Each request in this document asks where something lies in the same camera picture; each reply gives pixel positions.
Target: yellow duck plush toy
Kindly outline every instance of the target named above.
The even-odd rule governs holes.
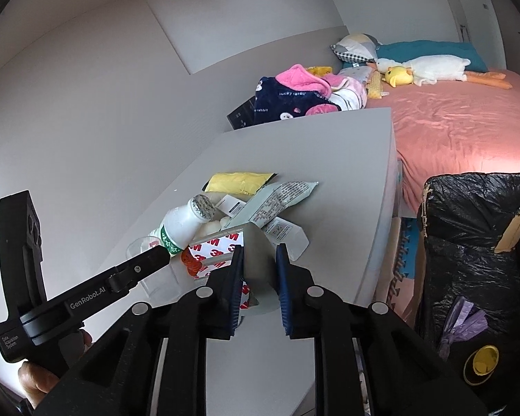
[[[384,79],[391,87],[397,87],[402,84],[411,84],[414,80],[412,75],[412,69],[397,65],[395,67],[389,67],[387,73],[384,75]]]

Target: yellow package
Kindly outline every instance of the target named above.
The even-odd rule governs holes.
[[[204,185],[204,192],[254,195],[276,173],[233,172],[217,173]]]

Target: white bottle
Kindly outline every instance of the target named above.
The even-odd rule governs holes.
[[[175,256],[187,248],[198,229],[214,217],[215,208],[208,197],[198,194],[185,206],[167,212],[158,229],[150,236],[160,238],[170,255]]]

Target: plastic cup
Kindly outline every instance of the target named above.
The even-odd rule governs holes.
[[[155,236],[139,238],[129,244],[125,251],[125,257],[130,260],[157,245],[162,245],[162,241]],[[177,281],[171,264],[162,267],[152,275],[141,280],[140,284],[148,295],[153,307],[173,303],[181,295],[181,286],[179,281]]]

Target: screw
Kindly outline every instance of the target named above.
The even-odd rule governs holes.
[[[310,297],[322,297],[324,295],[324,290],[319,286],[310,286],[306,292]]]
[[[201,299],[210,297],[212,294],[214,294],[214,290],[212,288],[209,288],[208,286],[202,286],[201,288],[198,288],[196,290],[196,295]]]
[[[131,307],[131,311],[136,316],[143,315],[144,313],[146,313],[148,311],[148,305],[145,304],[144,302],[135,303]]]
[[[376,314],[387,314],[389,307],[383,302],[372,303],[372,311]]]

